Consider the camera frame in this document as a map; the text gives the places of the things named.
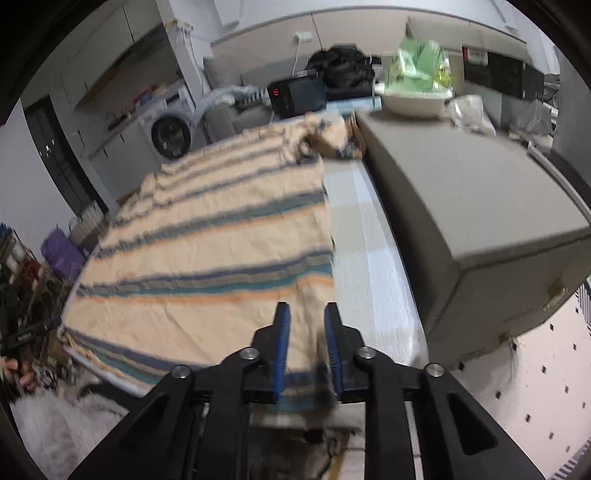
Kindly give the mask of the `person's left hand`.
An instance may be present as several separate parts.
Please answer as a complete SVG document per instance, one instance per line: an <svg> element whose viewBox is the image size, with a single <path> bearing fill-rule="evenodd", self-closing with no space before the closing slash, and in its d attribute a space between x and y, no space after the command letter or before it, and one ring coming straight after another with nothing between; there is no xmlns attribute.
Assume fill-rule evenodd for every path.
<svg viewBox="0 0 591 480"><path fill-rule="evenodd" d="M4 382L17 390L32 392L37 386L37 376L30 360L2 358Z"/></svg>

